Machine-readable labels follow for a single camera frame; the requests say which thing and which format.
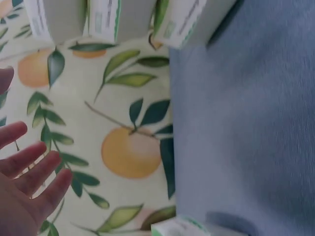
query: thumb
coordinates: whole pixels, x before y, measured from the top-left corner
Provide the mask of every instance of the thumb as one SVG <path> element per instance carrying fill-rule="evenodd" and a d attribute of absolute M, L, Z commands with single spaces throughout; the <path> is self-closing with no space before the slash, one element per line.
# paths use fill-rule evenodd
<path fill-rule="evenodd" d="M 0 69 L 0 94 L 3 94 L 9 89 L 13 76 L 13 67 L 10 66 L 5 69 Z"/>

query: white box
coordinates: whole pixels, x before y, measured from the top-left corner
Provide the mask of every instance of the white box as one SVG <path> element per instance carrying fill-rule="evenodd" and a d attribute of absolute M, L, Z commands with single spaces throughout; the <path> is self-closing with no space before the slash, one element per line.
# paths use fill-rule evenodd
<path fill-rule="evenodd" d="M 91 0 L 89 34 L 116 44 L 147 35 L 156 0 Z"/>
<path fill-rule="evenodd" d="M 157 0 L 155 40 L 174 48 L 206 44 L 236 0 Z"/>
<path fill-rule="evenodd" d="M 202 225 L 187 217 L 174 217 L 151 225 L 152 236 L 248 236 L 215 225 Z"/>
<path fill-rule="evenodd" d="M 34 38 L 63 43 L 82 36 L 86 0 L 24 0 Z"/>

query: fabric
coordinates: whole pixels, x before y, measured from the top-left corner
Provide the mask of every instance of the fabric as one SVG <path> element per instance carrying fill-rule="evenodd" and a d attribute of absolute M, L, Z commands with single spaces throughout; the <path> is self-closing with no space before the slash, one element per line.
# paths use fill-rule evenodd
<path fill-rule="evenodd" d="M 168 50 L 149 35 L 115 47 L 38 42 L 15 2 L 0 1 L 0 68 L 15 70 L 0 125 L 22 120 L 28 133 L 0 156 L 42 140 L 61 154 L 56 173 L 74 175 L 39 233 L 150 235 L 151 223 L 175 215 Z"/>
<path fill-rule="evenodd" d="M 178 213 L 315 235 L 315 2 L 240 1 L 170 58 Z"/>

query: patterned fabric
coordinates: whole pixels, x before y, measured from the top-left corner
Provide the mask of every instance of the patterned fabric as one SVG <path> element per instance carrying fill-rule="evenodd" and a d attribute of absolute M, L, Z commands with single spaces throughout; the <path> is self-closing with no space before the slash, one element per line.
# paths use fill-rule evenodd
<path fill-rule="evenodd" d="M 149 35 L 118 46 L 38 42 L 17 3 L 0 1 L 0 67 L 15 70 L 0 123 L 22 120 L 29 131 L 1 158 L 42 140 L 62 156 L 56 173 L 74 174 L 39 233 L 150 235 L 151 223 L 175 215 L 167 49 Z"/>

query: blue fabric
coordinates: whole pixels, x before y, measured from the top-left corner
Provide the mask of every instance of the blue fabric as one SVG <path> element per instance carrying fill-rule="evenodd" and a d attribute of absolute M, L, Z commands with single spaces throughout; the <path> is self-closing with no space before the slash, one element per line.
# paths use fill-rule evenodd
<path fill-rule="evenodd" d="M 170 54 L 178 213 L 315 235 L 315 1 L 241 1 Z"/>

